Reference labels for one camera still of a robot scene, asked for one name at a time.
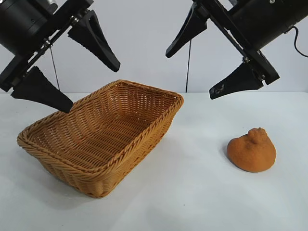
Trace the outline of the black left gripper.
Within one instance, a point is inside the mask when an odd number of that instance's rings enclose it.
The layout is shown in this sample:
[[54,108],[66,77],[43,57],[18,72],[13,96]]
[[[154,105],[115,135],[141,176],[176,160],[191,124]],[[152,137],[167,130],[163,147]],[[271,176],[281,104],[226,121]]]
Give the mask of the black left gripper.
[[[0,87],[8,91],[15,78],[27,70],[70,27],[68,36],[117,72],[120,61],[110,48],[91,0],[67,0],[61,7],[51,0],[4,0],[0,4],[0,43],[14,54],[0,75]],[[14,87],[11,96],[41,103],[69,113],[73,102],[34,66]]]

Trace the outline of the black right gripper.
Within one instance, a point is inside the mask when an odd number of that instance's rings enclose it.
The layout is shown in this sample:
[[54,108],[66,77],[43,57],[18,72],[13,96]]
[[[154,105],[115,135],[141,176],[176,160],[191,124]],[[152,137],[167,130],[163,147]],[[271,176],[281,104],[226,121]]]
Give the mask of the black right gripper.
[[243,62],[209,90],[210,99],[235,92],[258,90],[279,74],[261,49],[287,33],[308,15],[306,0],[235,0],[227,10],[218,0],[196,0],[179,33],[166,50],[170,58],[207,29],[211,19],[242,54]]

